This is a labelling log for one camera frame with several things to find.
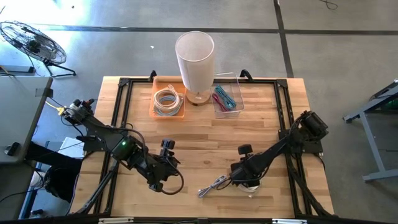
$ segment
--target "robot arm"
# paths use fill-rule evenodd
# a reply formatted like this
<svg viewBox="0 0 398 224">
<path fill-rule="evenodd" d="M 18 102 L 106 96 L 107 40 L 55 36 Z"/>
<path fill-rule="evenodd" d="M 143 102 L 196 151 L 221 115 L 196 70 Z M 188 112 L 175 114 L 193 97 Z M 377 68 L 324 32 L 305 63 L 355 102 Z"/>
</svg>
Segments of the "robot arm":
<svg viewBox="0 0 398 224">
<path fill-rule="evenodd" d="M 245 156 L 237 163 L 231 164 L 232 184 L 244 184 L 246 187 L 258 186 L 266 170 L 275 157 L 292 149 L 303 148 L 306 142 L 321 140 L 328 134 L 328 126 L 318 117 L 315 112 L 304 111 L 303 114 L 292 125 L 291 129 L 275 145 L 264 152 L 251 154 L 251 145 L 243 145 L 238 148 L 239 154 Z"/>
<path fill-rule="evenodd" d="M 72 125 L 82 124 L 88 129 L 88 132 L 94 134 L 94 136 L 80 136 L 81 140 L 98 142 L 103 150 L 110 152 L 111 156 L 124 167 L 129 170 L 135 168 L 140 175 L 147 179 L 150 189 L 165 193 L 160 181 L 166 181 L 171 175 L 180 175 L 177 170 L 177 165 L 180 162 L 171 151 L 175 142 L 171 139 L 164 139 L 159 155 L 148 153 L 144 138 L 137 131 L 106 126 L 96 119 L 91 109 L 93 102 L 93 99 L 75 100 L 68 108 L 65 108 L 62 116 Z M 141 141 L 128 135 L 128 131 L 137 133 L 142 138 Z"/>
</svg>

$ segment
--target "white wire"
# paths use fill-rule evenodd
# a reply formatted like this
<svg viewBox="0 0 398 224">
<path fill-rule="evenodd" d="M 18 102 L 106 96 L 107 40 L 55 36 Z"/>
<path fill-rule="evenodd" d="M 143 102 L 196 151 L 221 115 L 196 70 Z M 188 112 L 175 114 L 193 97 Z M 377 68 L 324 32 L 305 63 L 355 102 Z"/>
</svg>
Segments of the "white wire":
<svg viewBox="0 0 398 224">
<path fill-rule="evenodd" d="M 210 186 L 205 189 L 200 189 L 198 191 L 198 197 L 203 198 L 211 189 L 215 189 L 217 186 L 222 184 L 224 180 L 226 180 L 225 175 L 219 176 Z"/>
<path fill-rule="evenodd" d="M 247 193 L 254 193 L 260 189 L 260 186 L 261 186 L 261 181 L 260 181 L 260 185 L 255 186 L 255 187 L 245 187 L 243 184 L 239 184 L 238 188 Z"/>
<path fill-rule="evenodd" d="M 160 102 L 160 96 L 164 95 L 173 95 L 175 97 L 175 101 L 169 105 L 163 105 Z M 174 87 L 172 85 L 169 85 L 168 88 L 161 89 L 157 91 L 154 95 L 154 106 L 160 110 L 164 111 L 171 111 L 180 106 L 181 103 L 181 95 L 175 91 Z"/>
</svg>

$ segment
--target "wooden table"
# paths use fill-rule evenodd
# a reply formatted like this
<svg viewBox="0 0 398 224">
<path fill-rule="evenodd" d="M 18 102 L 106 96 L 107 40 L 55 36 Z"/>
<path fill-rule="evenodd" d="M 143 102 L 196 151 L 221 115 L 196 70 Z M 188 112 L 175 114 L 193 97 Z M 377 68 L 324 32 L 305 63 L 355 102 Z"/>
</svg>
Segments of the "wooden table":
<svg viewBox="0 0 398 224">
<path fill-rule="evenodd" d="M 120 77 L 104 77 L 95 116 L 110 124 Z M 309 110 L 303 79 L 288 78 L 290 99 L 295 118 Z M 292 199 L 284 156 L 277 157 L 262 180 L 261 189 L 253 198 L 235 186 L 212 190 L 198 198 L 199 189 L 209 186 L 220 175 L 228 174 L 231 163 L 239 161 L 238 146 L 251 144 L 254 152 L 264 151 L 278 141 L 279 119 L 272 85 L 242 84 L 244 111 L 236 119 L 215 119 L 211 101 L 204 106 L 187 104 L 183 121 L 154 121 L 149 116 L 152 84 L 135 83 L 127 121 L 140 131 L 151 153 L 159 153 L 160 142 L 171 138 L 178 169 L 185 186 L 173 196 L 156 193 L 148 188 L 146 179 L 134 169 L 120 166 L 111 215 L 129 217 L 228 217 L 269 218 L 293 217 Z M 118 122 L 121 122 L 122 110 Z M 103 152 L 87 158 L 81 167 L 71 212 L 77 211 L 98 186 Z M 303 155 L 308 188 L 333 213 L 328 184 L 321 162 L 315 156 Z M 179 177 L 171 177 L 165 190 L 180 186 Z M 107 189 L 103 197 L 106 204 Z M 298 191 L 304 211 L 301 192 Z"/>
</svg>

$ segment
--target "lamp shade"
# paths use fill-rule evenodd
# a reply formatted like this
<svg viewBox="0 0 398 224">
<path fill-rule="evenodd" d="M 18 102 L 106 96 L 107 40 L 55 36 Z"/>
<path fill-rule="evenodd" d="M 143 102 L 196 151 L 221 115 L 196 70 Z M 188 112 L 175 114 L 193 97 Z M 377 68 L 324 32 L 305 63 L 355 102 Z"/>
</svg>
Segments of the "lamp shade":
<svg viewBox="0 0 398 224">
<path fill-rule="evenodd" d="M 200 31 L 181 35 L 175 53 L 185 87 L 197 93 L 209 90 L 215 73 L 214 41 L 210 35 Z"/>
</svg>

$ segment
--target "coiled cable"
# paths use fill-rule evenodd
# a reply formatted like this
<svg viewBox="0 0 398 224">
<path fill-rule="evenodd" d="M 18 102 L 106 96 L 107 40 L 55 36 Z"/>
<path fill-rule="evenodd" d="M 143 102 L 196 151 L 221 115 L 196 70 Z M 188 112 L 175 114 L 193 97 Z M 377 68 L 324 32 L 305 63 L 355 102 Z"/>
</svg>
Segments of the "coiled cable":
<svg viewBox="0 0 398 224">
<path fill-rule="evenodd" d="M 162 104 L 165 101 L 173 101 L 173 103 Z M 172 85 L 168 85 L 168 88 L 161 89 L 155 93 L 154 110 L 161 116 L 174 116 L 180 111 L 183 101 L 184 95 L 177 93 Z"/>
<path fill-rule="evenodd" d="M 217 85 L 214 91 L 223 100 L 225 107 L 229 111 L 236 107 L 236 102 L 224 91 L 220 85 Z"/>
</svg>

